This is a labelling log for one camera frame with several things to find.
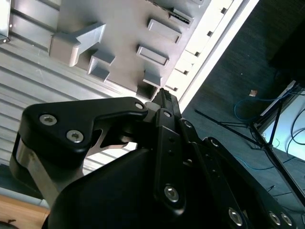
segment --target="horizontal slats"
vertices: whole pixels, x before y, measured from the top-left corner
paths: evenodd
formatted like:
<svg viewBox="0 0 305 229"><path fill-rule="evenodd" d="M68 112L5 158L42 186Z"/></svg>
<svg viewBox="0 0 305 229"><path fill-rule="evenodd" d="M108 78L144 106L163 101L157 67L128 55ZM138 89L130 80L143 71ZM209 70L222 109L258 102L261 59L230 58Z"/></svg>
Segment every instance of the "horizontal slats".
<svg viewBox="0 0 305 229"><path fill-rule="evenodd" d="M46 49L49 47L53 32L29 22L15 14L10 15L10 24L12 25L10 31L14 32L15 34L18 34L29 41L33 41Z"/></svg>
<svg viewBox="0 0 305 229"><path fill-rule="evenodd" d="M14 148L14 143L11 141L0 138L0 148L8 152L12 152Z"/></svg>
<svg viewBox="0 0 305 229"><path fill-rule="evenodd" d="M0 149L0 163L9 165L11 153L5 150Z"/></svg>
<svg viewBox="0 0 305 229"><path fill-rule="evenodd" d="M0 126L17 132L19 128L19 120L4 116L0 113Z"/></svg>
<svg viewBox="0 0 305 229"><path fill-rule="evenodd" d="M22 111L23 111L22 108L9 105L0 100L0 113L12 117L14 119L20 120Z"/></svg>
<svg viewBox="0 0 305 229"><path fill-rule="evenodd" d="M14 97L2 94L2 91L0 91L0 101L6 101L10 104L14 104L14 105L16 105L18 107L21 107L21 108L26 108L28 106L27 104L23 103L22 101L19 101L19 100L15 99Z"/></svg>
<svg viewBox="0 0 305 229"><path fill-rule="evenodd" d="M122 96L135 96L135 92L124 89L111 82L106 81L101 84L101 81L88 76L85 70L81 70L77 67L67 67L60 62L55 62L49 58L47 52L15 37L12 37L12 41L2 45L1 48L5 49L7 54L16 54L21 60L25 59L33 65L38 64L36 65L37 67L47 68L51 70L52 74L58 75L66 81L77 85L79 89L82 88L82 96L87 96L87 99L92 99L92 97L90 97L91 94L95 94L95 96L99 96L100 98L111 96L118 97L120 94Z"/></svg>
<svg viewBox="0 0 305 229"><path fill-rule="evenodd" d="M109 162L112 162L114 160L113 157L104 155L102 153L93 154L93 155L89 156L88 158L91 159L91 160L100 162L100 163L102 163L104 165L109 163Z"/></svg>
<svg viewBox="0 0 305 229"><path fill-rule="evenodd" d="M38 0L15 0L12 3L15 10L56 30L59 17L58 10Z"/></svg>
<svg viewBox="0 0 305 229"><path fill-rule="evenodd" d="M19 101L20 104L26 104L27 106L44 102L42 100L34 99L27 94L22 94L21 92L15 90L14 88L10 88L3 84L0 84L0 92L2 94L0 95L0 98L6 96L9 97L10 99Z"/></svg>
<svg viewBox="0 0 305 229"><path fill-rule="evenodd" d="M7 69L0 67L0 83L7 85L8 87L15 88L22 93L29 94L34 98L44 100L46 102L58 102L58 101L69 101L68 97L64 97L56 93L55 90L46 87L43 84L36 83L35 81L23 77L15 72L7 71Z"/></svg>
<svg viewBox="0 0 305 229"><path fill-rule="evenodd" d="M7 141L15 142L17 132L0 126L0 138Z"/></svg>

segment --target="gray 3d-printed part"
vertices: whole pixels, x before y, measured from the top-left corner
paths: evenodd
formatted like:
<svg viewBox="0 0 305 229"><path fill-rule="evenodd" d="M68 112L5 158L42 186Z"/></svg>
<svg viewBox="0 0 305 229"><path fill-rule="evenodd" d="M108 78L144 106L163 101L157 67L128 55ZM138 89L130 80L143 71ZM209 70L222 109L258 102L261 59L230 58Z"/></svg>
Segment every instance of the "gray 3d-printed part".
<svg viewBox="0 0 305 229"><path fill-rule="evenodd" d="M87 74L97 77L105 82L109 76L109 71L105 70L102 65L110 66L115 56L104 53L102 51L95 52L90 59Z"/></svg>
<svg viewBox="0 0 305 229"><path fill-rule="evenodd" d="M8 42L10 23L10 0L0 1L0 44Z"/></svg>
<svg viewBox="0 0 305 229"><path fill-rule="evenodd" d="M110 74L109 71L107 71L99 66L96 66L90 73L91 76L98 78L102 82L105 82L107 80L109 74Z"/></svg>
<svg viewBox="0 0 305 229"><path fill-rule="evenodd" d="M156 32L176 44L179 43L180 38L182 36L181 33L167 27L166 25L163 25L162 23L160 23L154 19L151 19L149 21L147 28L148 28L148 30Z"/></svg>
<svg viewBox="0 0 305 229"><path fill-rule="evenodd" d="M185 27L190 27L194 20L194 18L191 18L190 16L180 12L177 9L173 9L173 14L170 14L169 19Z"/></svg>
<svg viewBox="0 0 305 229"><path fill-rule="evenodd" d="M201 6L204 2L204 0L192 0L193 2L196 2L199 6Z"/></svg>
<svg viewBox="0 0 305 229"><path fill-rule="evenodd" d="M137 55L153 64L164 66L164 67L167 65L167 63L169 61L169 59L167 59L166 57L161 56L142 46L139 46Z"/></svg>
<svg viewBox="0 0 305 229"><path fill-rule="evenodd" d="M145 71L143 81L154 86L154 87L161 87L161 80L162 77L151 74L148 71Z"/></svg>
<svg viewBox="0 0 305 229"><path fill-rule="evenodd" d="M76 65L81 53L101 42L105 26L98 22L70 34L54 34L51 38L49 56L70 67Z"/></svg>

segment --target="gray plastic block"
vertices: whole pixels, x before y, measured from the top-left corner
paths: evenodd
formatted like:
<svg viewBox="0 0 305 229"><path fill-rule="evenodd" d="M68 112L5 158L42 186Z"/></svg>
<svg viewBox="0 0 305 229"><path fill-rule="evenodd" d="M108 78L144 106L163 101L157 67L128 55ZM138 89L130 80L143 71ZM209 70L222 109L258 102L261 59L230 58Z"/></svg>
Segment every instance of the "gray plastic block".
<svg viewBox="0 0 305 229"><path fill-rule="evenodd" d="M149 49L146 49L142 46L139 46L139 49L138 49L138 52L137 52L137 55L153 64L156 64L156 65L160 65L160 66L166 66L167 63L169 62L169 59L164 57L164 56L161 56Z"/></svg>
<svg viewBox="0 0 305 229"><path fill-rule="evenodd" d="M105 82L107 80L109 74L110 74L109 71L97 66L91 71L91 73L89 75L98 78L102 82Z"/></svg>
<svg viewBox="0 0 305 229"><path fill-rule="evenodd" d="M182 34L180 32L177 32L154 19L151 19L149 21L147 28L148 28L148 30L156 32L176 44L180 41L181 36L182 36Z"/></svg>
<svg viewBox="0 0 305 229"><path fill-rule="evenodd" d="M70 34L54 34L51 38L49 56L70 67L76 65L80 54L101 42L105 26L102 23L95 23Z"/></svg>
<svg viewBox="0 0 305 229"><path fill-rule="evenodd" d="M145 71L143 81L154 87L161 87L162 77L151 74L148 71Z"/></svg>

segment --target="bolt head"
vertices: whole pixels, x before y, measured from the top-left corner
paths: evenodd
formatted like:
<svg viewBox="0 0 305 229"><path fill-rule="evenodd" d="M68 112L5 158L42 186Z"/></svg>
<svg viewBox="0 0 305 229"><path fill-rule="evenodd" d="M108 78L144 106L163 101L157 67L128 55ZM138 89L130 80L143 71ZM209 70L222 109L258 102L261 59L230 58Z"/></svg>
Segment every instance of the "bolt head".
<svg viewBox="0 0 305 229"><path fill-rule="evenodd" d="M84 136L78 130L70 130L67 132L66 136L67 136L67 139L69 139L70 141L72 141L74 143L80 143L84 139Z"/></svg>
<svg viewBox="0 0 305 229"><path fill-rule="evenodd" d="M44 125L55 125L57 123L57 119L50 114L41 115L39 121Z"/></svg>
<svg viewBox="0 0 305 229"><path fill-rule="evenodd" d="M173 203L175 203L179 200L179 194L178 194L177 190L170 185L167 185L165 187L164 194Z"/></svg>

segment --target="black metal bracket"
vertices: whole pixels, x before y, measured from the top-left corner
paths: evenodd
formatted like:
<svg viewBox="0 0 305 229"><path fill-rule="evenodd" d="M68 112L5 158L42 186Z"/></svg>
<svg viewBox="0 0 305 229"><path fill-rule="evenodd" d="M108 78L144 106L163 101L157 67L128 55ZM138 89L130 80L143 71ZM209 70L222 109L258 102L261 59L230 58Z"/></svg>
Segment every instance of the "black metal bracket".
<svg viewBox="0 0 305 229"><path fill-rule="evenodd" d="M201 116L209 119L210 121L222 126L223 128L231 131L232 133L242 137L243 139L259 146L261 148L261 150L263 150L266 153L266 155L268 156L268 158L270 159L272 164L277 169L278 173L283 178L284 182L287 184L287 186L290 188L290 190L294 194L295 198L299 201L301 206L303 206L303 208L305 208L305 194L304 194L304 192L299 187L297 182L292 178L292 176L289 174L289 172L286 170L283 163L279 160L279 158L276 156L276 154L274 153L274 151L272 149L273 148L272 143L273 143L273 140L274 140L274 136L275 136L276 128L277 128L277 125L278 125L278 121L279 121L279 118L280 118L280 115L281 115L282 105L283 105L282 102L279 101L278 110L277 110L277 113L276 113L276 118L275 118L275 122L274 122L274 126L273 126L273 129L272 129L272 133L271 133L271 137L270 137L269 142L266 142L266 140L261 136L261 134L258 132L256 127L254 126L254 124L246 125L246 128L249 128L251 133L255 134L255 140L256 141L254 141L254 140L248 138L247 136L244 136L243 134L239 133L238 131L230 128L224 122L219 122L219 121L203 114L202 112L200 112L198 110L195 110L195 112L200 114Z"/></svg>
<svg viewBox="0 0 305 229"><path fill-rule="evenodd" d="M128 142L137 149L83 175L90 150ZM48 229L296 228L220 142L198 137L164 89L147 105L115 98L28 107L10 168L20 179L29 171L26 182L48 199Z"/></svg>

